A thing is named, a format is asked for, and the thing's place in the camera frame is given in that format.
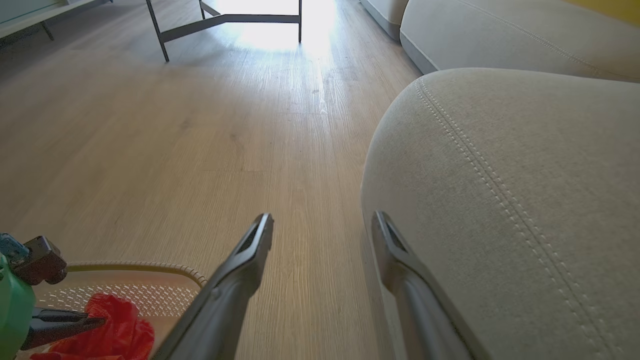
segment gray fabric trim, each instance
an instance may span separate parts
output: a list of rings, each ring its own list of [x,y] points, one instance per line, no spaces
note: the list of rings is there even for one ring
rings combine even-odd
[[[360,0],[360,2],[371,14],[371,17],[373,17],[373,19],[380,25],[382,30],[386,31],[387,34],[395,41],[400,41],[400,24],[393,24],[389,22],[389,20],[385,19],[378,9],[368,2],[368,0]]]
[[[404,51],[423,74],[439,70],[402,32],[400,32],[400,44],[402,44]]]

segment laundry basket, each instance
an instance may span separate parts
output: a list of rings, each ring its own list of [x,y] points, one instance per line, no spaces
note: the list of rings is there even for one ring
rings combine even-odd
[[[142,261],[69,263],[67,272],[58,284],[43,282],[33,287],[36,307],[84,311],[94,293],[129,299],[155,330],[152,354],[207,283],[206,277],[190,267]],[[28,359],[33,352],[22,352],[17,359]]]

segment white stitching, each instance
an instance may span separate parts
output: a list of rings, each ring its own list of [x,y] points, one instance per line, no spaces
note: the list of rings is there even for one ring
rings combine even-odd
[[[462,154],[464,155],[464,157],[469,161],[469,163],[471,164],[471,166],[473,166],[474,170],[476,171],[476,173],[478,174],[478,176],[484,181],[484,183],[489,187],[489,189],[491,190],[491,193],[493,194],[493,196],[495,197],[496,200],[498,200],[498,203],[500,204],[500,206],[502,206],[504,208],[504,211],[507,213],[507,216],[512,222],[513,225],[515,226],[515,228],[517,229],[518,233],[520,235],[522,235],[522,238],[525,240],[525,242],[527,243],[527,245],[529,246],[529,248],[533,251],[533,253],[537,256],[538,261],[540,262],[540,264],[545,268],[545,271],[547,272],[548,276],[551,278],[551,281],[557,286],[558,292],[563,296],[564,298],[564,302],[569,306],[569,310],[572,312],[572,314],[574,315],[578,326],[580,327],[580,329],[582,330],[582,334],[587,338],[587,340],[589,341],[589,343],[593,346],[593,348],[596,350],[596,355],[598,357],[601,357],[601,353],[600,350],[598,349],[598,347],[596,346],[595,342],[593,341],[593,339],[591,339],[591,337],[589,336],[585,326],[583,325],[582,321],[580,320],[580,317],[578,316],[578,314],[575,312],[573,306],[571,305],[571,302],[569,301],[569,298],[566,296],[566,294],[564,293],[564,291],[561,289],[560,284],[558,284],[558,282],[556,281],[556,278],[553,276],[553,274],[551,273],[551,271],[549,270],[549,267],[547,266],[547,264],[542,260],[542,256],[538,253],[538,251],[536,251],[536,249],[534,248],[533,244],[529,241],[529,239],[527,239],[527,236],[525,235],[525,233],[522,231],[522,229],[520,228],[520,226],[518,225],[518,223],[516,222],[516,220],[513,218],[513,216],[511,216],[511,213],[509,212],[509,210],[505,207],[504,202],[502,200],[500,200],[500,198],[498,197],[498,195],[495,193],[495,191],[491,188],[491,186],[489,185],[488,181],[484,178],[484,176],[480,173],[480,170],[476,167],[476,164],[474,164],[474,162],[471,160],[470,156],[467,154],[467,151],[465,149],[462,148],[462,146],[460,146],[460,143],[458,143],[458,141],[455,139],[455,137],[453,136],[453,134],[449,131],[449,129],[445,126],[445,124],[442,122],[441,116],[439,114],[437,114],[434,109],[431,107],[431,105],[427,102],[427,100],[422,96],[421,92],[420,92],[420,88],[418,86],[418,81],[414,82],[414,86],[415,86],[415,90],[418,94],[418,96],[422,99],[422,102],[429,108],[429,110],[431,111],[431,113],[433,114],[433,116],[436,117],[437,121],[440,123],[440,125],[442,126],[442,128],[445,130],[445,132],[449,135],[449,137],[451,137],[451,140],[453,140],[453,142],[456,144],[456,146],[458,146],[458,149],[462,152]],[[423,89],[425,89],[425,91],[427,92],[428,96],[430,95],[429,91],[426,90],[426,86],[424,86],[424,83],[422,83],[422,87]]]
[[[471,142],[471,140],[469,140],[469,138],[467,138],[466,134],[462,131],[462,129],[460,129],[460,127],[458,127],[458,124],[453,121],[453,119],[451,118],[451,116],[449,116],[449,114],[444,110],[444,108],[442,108],[442,105],[440,105],[440,103],[433,97],[433,95],[431,95],[431,93],[429,92],[429,90],[426,88],[426,85],[424,84],[424,79],[421,78],[420,82],[422,84],[422,87],[424,89],[424,91],[427,93],[427,96],[430,98],[430,100],[432,100],[439,108],[440,111],[442,111],[442,113],[444,113],[444,115],[449,118],[449,120],[451,121],[451,124],[453,124],[456,129],[458,130],[458,132],[460,132],[461,135],[461,139],[463,138],[464,140],[467,141],[467,143],[469,144],[469,146],[471,146],[471,148],[476,152],[476,154],[482,159],[482,161],[484,162],[484,164],[487,166],[487,168],[489,169],[489,171],[491,171],[491,174],[496,178],[497,182],[499,182],[503,189],[505,189],[505,191],[509,194],[509,196],[511,197],[511,199],[513,199],[513,201],[515,202],[515,204],[517,206],[520,207],[520,209],[522,210],[523,214],[527,217],[527,220],[530,221],[530,223],[533,225],[533,227],[535,228],[535,230],[540,233],[540,237],[542,237],[545,240],[545,243],[547,244],[547,246],[549,246],[549,248],[552,250],[553,254],[558,258],[558,260],[560,260],[560,264],[564,267],[565,271],[567,272],[567,274],[569,275],[570,280],[574,283],[574,285],[576,285],[576,287],[578,287],[578,289],[580,290],[580,292],[582,293],[581,295],[587,300],[587,305],[593,310],[594,314],[597,317],[597,320],[602,324],[603,326],[603,331],[605,332],[605,334],[610,337],[612,339],[613,342],[613,347],[617,348],[620,352],[622,351],[622,348],[620,346],[618,346],[616,344],[616,340],[615,337],[613,336],[613,334],[611,332],[609,332],[607,330],[607,327],[604,324],[604,321],[602,320],[602,317],[598,316],[598,313],[596,311],[596,307],[592,306],[590,304],[589,298],[587,297],[587,295],[585,294],[585,292],[582,290],[582,288],[580,287],[580,285],[578,284],[578,282],[573,278],[573,275],[569,272],[568,267],[566,266],[566,264],[564,263],[564,261],[562,261],[560,259],[560,256],[557,254],[557,252],[553,251],[553,248],[551,247],[551,244],[549,243],[549,241],[547,240],[547,238],[545,237],[545,235],[542,233],[542,231],[538,228],[538,226],[536,226],[535,222],[533,221],[533,219],[529,216],[529,214],[526,212],[526,210],[524,209],[524,207],[520,204],[520,202],[518,201],[518,199],[515,198],[515,196],[513,196],[513,194],[511,193],[511,191],[509,191],[509,189],[507,188],[506,184],[504,184],[504,181],[502,181],[502,179],[498,176],[498,174],[495,173],[495,171],[493,171],[493,169],[491,168],[491,166],[489,165],[489,163],[487,162],[487,160],[482,156],[482,154],[480,154],[480,152],[476,149],[475,145]],[[587,315],[589,314],[587,309],[584,308],[584,306],[581,306],[583,310],[585,310],[585,312],[587,313]]]
[[[499,17],[498,15],[495,15],[492,12],[489,12],[489,11],[487,11],[485,9],[482,9],[482,8],[476,6],[476,5],[467,3],[466,1],[458,0],[458,2],[461,3],[461,4],[465,4],[465,5],[469,6],[470,8],[475,9],[475,10],[477,10],[477,11],[479,11],[479,12],[481,12],[481,13],[489,16],[489,17],[494,18],[495,20],[498,20],[499,22],[503,23],[506,26],[509,26],[510,28],[516,29],[517,31],[527,35],[528,37],[532,38],[533,40],[541,43],[545,47],[548,47],[549,49],[557,52],[558,54],[564,56],[565,58],[568,58],[569,60],[571,60],[571,61],[573,61],[575,63],[590,67],[590,68],[592,68],[593,70],[595,70],[597,72],[603,71],[603,72],[607,72],[607,73],[615,75],[615,76],[621,76],[621,77],[627,78],[627,79],[638,79],[638,78],[635,78],[633,76],[617,74],[615,72],[611,72],[611,71],[608,71],[608,70],[600,69],[597,66],[593,65],[592,63],[582,59],[581,57],[579,57],[577,55],[574,55],[574,54],[568,52],[567,50],[564,50],[562,47],[559,47],[558,45],[555,45],[551,41],[549,41],[549,40],[547,40],[547,39],[545,39],[545,38],[543,38],[543,37],[531,32],[531,31],[529,31],[529,30],[527,30],[525,28],[522,28],[522,27],[518,26],[518,25],[512,23],[511,21],[503,19],[502,17]]]

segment beige upholstery fabric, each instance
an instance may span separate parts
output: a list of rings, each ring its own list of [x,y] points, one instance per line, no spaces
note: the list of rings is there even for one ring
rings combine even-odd
[[[408,0],[360,0],[365,9],[394,40],[400,40],[400,23]]]
[[[423,76],[371,142],[367,230],[391,216],[494,359],[637,359],[639,104],[621,81]]]
[[[562,0],[410,0],[403,45],[423,72],[492,67],[640,81],[640,28]]]

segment sofa seam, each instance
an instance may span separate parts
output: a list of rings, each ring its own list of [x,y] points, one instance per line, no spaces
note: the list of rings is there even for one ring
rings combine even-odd
[[[554,277],[554,275],[552,274],[552,272],[550,271],[549,267],[547,266],[547,264],[542,260],[542,256],[539,253],[539,251],[537,251],[534,247],[534,245],[531,243],[531,241],[528,239],[527,235],[524,233],[524,230],[521,228],[520,225],[518,225],[517,221],[515,220],[514,216],[511,214],[511,212],[509,211],[509,209],[507,208],[507,206],[505,206],[505,201],[501,200],[500,197],[498,196],[498,193],[500,193],[501,196],[503,196],[505,198],[505,200],[507,200],[506,195],[504,195],[504,193],[502,193],[500,191],[499,186],[497,186],[497,184],[494,184],[494,186],[497,188],[497,192],[492,188],[492,186],[489,184],[489,182],[486,180],[486,178],[480,173],[480,170],[478,169],[478,167],[476,166],[476,164],[474,163],[473,160],[471,160],[471,157],[469,156],[469,154],[467,154],[467,151],[465,149],[463,149],[463,147],[460,145],[460,143],[455,139],[454,134],[455,131],[453,129],[453,127],[448,124],[451,127],[451,131],[447,128],[447,126],[444,124],[443,120],[444,117],[439,115],[438,113],[440,113],[440,111],[438,111],[438,113],[436,113],[436,111],[434,110],[434,107],[436,106],[435,103],[429,99],[429,102],[433,105],[433,107],[429,104],[429,102],[427,102],[427,99],[425,99],[425,97],[422,96],[421,92],[420,92],[420,88],[418,85],[418,81],[415,82],[415,89],[416,92],[418,94],[418,96],[420,97],[420,99],[422,99],[422,102],[429,108],[429,110],[431,111],[431,113],[436,117],[437,121],[440,123],[440,125],[443,127],[443,129],[445,130],[445,132],[449,135],[449,137],[451,138],[451,140],[456,144],[456,146],[458,147],[458,149],[460,150],[460,152],[462,152],[462,155],[467,159],[467,161],[472,165],[472,167],[474,168],[474,170],[476,171],[476,174],[484,181],[484,184],[489,188],[489,191],[491,191],[491,193],[493,194],[494,198],[498,201],[498,203],[500,204],[500,206],[504,209],[504,212],[507,214],[507,218],[510,219],[512,221],[512,223],[514,224],[516,230],[517,230],[517,234],[520,234],[522,236],[522,238],[525,240],[526,244],[529,246],[529,248],[531,249],[531,251],[535,254],[535,256],[538,259],[538,262],[544,267],[547,275],[550,277],[550,280],[554,283],[555,286],[557,286],[557,290],[558,292],[562,295],[562,297],[564,298],[564,302],[567,304],[567,306],[569,307],[569,310],[571,311],[571,313],[574,315],[577,325],[579,326],[579,328],[582,330],[582,334],[585,336],[585,338],[587,339],[588,343],[590,343],[593,348],[596,350],[596,355],[598,357],[602,357],[602,354],[600,353],[600,349],[596,346],[595,342],[593,341],[593,339],[591,338],[591,336],[588,334],[585,325],[583,324],[583,321],[580,319],[580,316],[577,314],[577,312],[575,311],[575,309],[573,308],[573,306],[571,305],[571,302],[569,301],[569,298],[567,297],[567,295],[564,293],[564,291],[562,290],[562,286],[558,283],[558,281],[556,280],[556,278]],[[480,162],[477,160],[476,158],[476,162],[478,162],[478,165],[480,165],[481,168],[483,168],[480,164]],[[508,206],[513,207],[513,205],[511,205],[508,200],[506,201]],[[524,221],[522,220],[522,217],[519,216],[519,214],[514,211],[516,213],[516,216],[519,218],[520,221],[522,221],[524,223]],[[548,256],[545,256],[547,258],[548,261],[551,261],[553,263],[553,261],[551,259],[548,258]]]
[[[617,74],[617,73],[612,72],[612,71],[601,69],[601,68],[597,67],[596,65],[593,65],[592,63],[590,63],[590,62],[586,61],[585,59],[581,58],[580,56],[577,56],[577,55],[575,55],[573,53],[570,53],[569,51],[564,50],[562,47],[560,47],[558,45],[555,45],[554,43],[552,43],[551,41],[547,40],[546,38],[543,38],[542,36],[532,32],[532,31],[529,31],[529,30],[527,30],[527,29],[525,29],[525,28],[523,28],[523,27],[521,27],[519,25],[516,25],[516,24],[512,23],[511,21],[503,19],[502,17],[500,17],[498,15],[495,15],[494,13],[492,13],[492,12],[490,12],[488,10],[482,9],[482,8],[476,6],[476,5],[470,4],[470,3],[466,2],[466,1],[463,1],[463,0],[457,0],[457,2],[459,2],[461,4],[464,4],[464,5],[467,5],[468,7],[472,8],[472,9],[474,9],[474,10],[480,12],[480,13],[483,13],[488,17],[491,17],[494,20],[497,20],[498,22],[501,22],[504,25],[507,25],[510,28],[513,28],[513,29],[515,29],[515,30],[527,35],[531,39],[541,43],[545,47],[548,47],[549,49],[555,51],[556,53],[564,56],[565,58],[568,58],[569,60],[571,60],[571,61],[573,61],[575,63],[590,67],[591,69],[593,69],[595,71],[598,71],[598,72],[606,72],[606,73],[609,73],[609,74],[612,74],[612,75],[615,75],[615,76],[619,76],[619,77],[622,77],[622,78],[626,78],[626,79],[634,79],[634,80],[640,79],[640,78],[637,78],[637,77],[634,77],[634,76]]]
[[[435,105],[437,105],[440,108],[440,111],[447,117],[449,118],[449,120],[451,121],[451,123],[458,129],[458,132],[460,133],[460,135],[458,135],[458,137],[460,137],[460,140],[465,143],[465,140],[468,143],[468,146],[470,146],[477,154],[478,157],[480,157],[482,159],[482,161],[484,162],[484,164],[486,165],[486,167],[488,168],[488,170],[491,172],[491,174],[493,176],[495,176],[496,180],[493,180],[493,178],[491,178],[491,174],[489,174],[489,171],[487,171],[487,168],[483,168],[484,172],[487,173],[487,175],[489,176],[490,179],[492,179],[495,183],[496,183],[496,187],[500,190],[500,186],[499,184],[502,185],[502,187],[504,188],[504,190],[509,194],[509,196],[511,197],[511,199],[514,201],[514,203],[520,207],[522,213],[525,215],[525,217],[527,218],[527,220],[531,223],[531,225],[533,226],[534,230],[540,234],[540,238],[542,238],[542,240],[544,240],[545,244],[549,247],[549,250],[552,252],[552,254],[557,258],[558,262],[560,265],[562,265],[562,267],[564,268],[565,272],[567,273],[569,280],[573,283],[573,285],[575,285],[576,288],[578,288],[581,292],[581,296],[585,299],[586,301],[586,306],[588,308],[590,308],[592,310],[592,312],[594,312],[595,316],[597,317],[597,320],[600,324],[602,324],[602,332],[604,332],[604,334],[608,337],[611,338],[612,343],[608,344],[607,340],[605,339],[605,336],[603,334],[600,334],[600,329],[598,329],[598,327],[595,325],[595,320],[592,319],[591,315],[589,314],[589,311],[587,311],[587,309],[585,308],[585,305],[582,304],[582,302],[579,300],[579,296],[572,290],[571,286],[568,284],[568,281],[566,279],[564,279],[564,277],[562,276],[562,273],[559,271],[559,269],[557,268],[558,265],[555,264],[554,267],[556,268],[556,271],[558,271],[558,274],[560,274],[561,279],[565,282],[565,285],[567,285],[567,288],[569,289],[569,291],[572,293],[573,297],[575,298],[575,301],[578,303],[578,305],[582,308],[582,310],[585,312],[585,314],[587,315],[587,318],[589,319],[589,322],[591,323],[591,326],[593,326],[594,330],[596,331],[596,333],[598,334],[598,336],[600,337],[600,339],[602,340],[603,344],[607,347],[613,347],[615,349],[617,349],[620,352],[624,352],[622,350],[622,348],[617,344],[617,341],[615,339],[615,337],[613,336],[613,334],[608,331],[606,324],[604,323],[604,321],[602,320],[602,316],[598,315],[598,311],[596,310],[596,307],[594,305],[592,305],[589,297],[586,295],[586,292],[582,289],[582,287],[580,287],[580,284],[575,280],[575,278],[573,277],[573,275],[571,274],[571,272],[569,271],[568,266],[566,266],[566,264],[564,263],[564,261],[560,258],[560,255],[553,249],[553,247],[551,246],[551,243],[549,242],[549,240],[547,239],[547,237],[542,233],[542,230],[536,225],[535,221],[533,221],[533,218],[531,216],[529,216],[529,214],[526,212],[526,210],[524,209],[524,207],[521,205],[520,201],[518,201],[518,199],[511,193],[511,191],[508,189],[508,187],[506,186],[506,184],[504,183],[504,181],[500,178],[500,176],[498,176],[498,174],[495,173],[495,171],[492,169],[492,167],[489,165],[489,163],[487,162],[487,160],[484,158],[484,156],[482,156],[482,154],[480,154],[480,152],[476,149],[475,145],[471,142],[471,140],[468,139],[468,137],[466,136],[466,134],[462,131],[462,129],[460,129],[460,127],[458,126],[458,124],[451,118],[451,116],[449,116],[449,114],[444,110],[444,108],[442,108],[442,106],[440,105],[440,103],[434,98],[434,96],[431,94],[431,92],[429,92],[429,90],[427,89],[426,85],[424,84],[424,79],[420,79],[420,82],[422,84],[422,88],[424,89],[424,91],[427,93],[427,95],[430,97],[430,100],[433,101],[435,103]],[[504,196],[508,202],[508,198],[506,197],[506,195],[504,193],[502,193],[502,196]],[[514,212],[516,213],[516,215],[518,215],[518,217],[520,218],[520,220],[523,222],[523,224],[525,224],[525,226],[527,226],[527,222],[525,221],[525,219],[522,218],[522,216],[520,216],[520,214],[518,213],[517,209],[511,205],[513,207]],[[542,244],[542,241],[540,239],[536,239],[536,233],[534,231],[531,231],[531,228],[529,228],[529,232],[532,234],[532,236],[534,237],[535,240],[537,240],[538,245],[544,250],[544,246]],[[545,252],[545,254],[547,255],[548,259],[551,261],[551,263],[554,263],[554,260],[552,259],[552,257],[547,254]]]

